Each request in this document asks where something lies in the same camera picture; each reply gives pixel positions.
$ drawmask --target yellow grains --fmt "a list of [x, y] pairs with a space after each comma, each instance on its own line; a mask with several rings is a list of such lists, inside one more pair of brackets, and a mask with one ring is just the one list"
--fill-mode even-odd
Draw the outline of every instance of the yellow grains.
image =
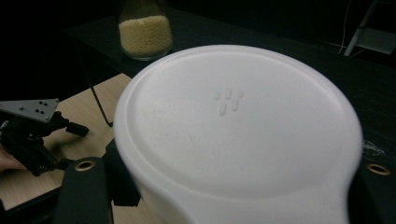
[[172, 46], [169, 20], [150, 16], [119, 24], [122, 48], [135, 58], [163, 56]]

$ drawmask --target screw hole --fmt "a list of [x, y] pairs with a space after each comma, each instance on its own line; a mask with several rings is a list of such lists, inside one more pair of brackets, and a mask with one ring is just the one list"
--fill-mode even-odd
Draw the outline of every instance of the screw hole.
[[377, 175], [390, 175], [390, 170], [382, 165], [370, 163], [366, 165], [367, 169]]
[[90, 170], [93, 166], [95, 166], [94, 161], [82, 161], [76, 165], [75, 169], [77, 171], [82, 172], [82, 171]]

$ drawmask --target dark background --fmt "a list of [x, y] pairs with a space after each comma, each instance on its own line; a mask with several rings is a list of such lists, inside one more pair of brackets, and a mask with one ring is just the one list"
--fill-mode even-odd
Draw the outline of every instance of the dark background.
[[[169, 7], [295, 39], [334, 53], [339, 51], [339, 45], [343, 42], [348, 3], [349, 0], [167, 1]], [[370, 0], [350, 2], [345, 46], [370, 4]], [[386, 5], [378, 8], [370, 25], [394, 32], [395, 7]], [[89, 87], [74, 47], [65, 39], [62, 30], [112, 16], [112, 0], [6, 1], [1, 3], [1, 15], [3, 72], [0, 101], [63, 100]], [[369, 50], [359, 57], [375, 63], [391, 64], [389, 56]], [[104, 66], [95, 66], [98, 77], [93, 78], [94, 83], [117, 74], [117, 71]]]

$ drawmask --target white lid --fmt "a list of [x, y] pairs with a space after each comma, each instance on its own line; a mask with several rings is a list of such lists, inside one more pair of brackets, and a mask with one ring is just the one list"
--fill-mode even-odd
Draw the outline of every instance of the white lid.
[[223, 198], [286, 194], [340, 172], [345, 185], [361, 153], [356, 114], [327, 78], [243, 46], [187, 49], [152, 63], [123, 92], [114, 128], [139, 181]]

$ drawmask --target wooden surface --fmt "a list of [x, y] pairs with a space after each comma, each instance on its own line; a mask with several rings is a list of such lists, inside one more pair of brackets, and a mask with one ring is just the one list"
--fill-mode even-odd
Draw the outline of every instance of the wooden surface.
[[[109, 121], [113, 120], [117, 101], [131, 80], [119, 74], [96, 85], [95, 91]], [[113, 139], [113, 129], [108, 127], [91, 90], [85, 90], [60, 102], [58, 111], [65, 119], [84, 125], [90, 129], [85, 137], [58, 130], [44, 138], [45, 147], [58, 159], [78, 160], [85, 157], [102, 157], [106, 145]], [[33, 176], [29, 171], [8, 170], [0, 173], [0, 199], [6, 210], [25, 203], [62, 185], [64, 171], [55, 170], [41, 176]], [[114, 223], [153, 223], [144, 202], [137, 207], [113, 206]]]

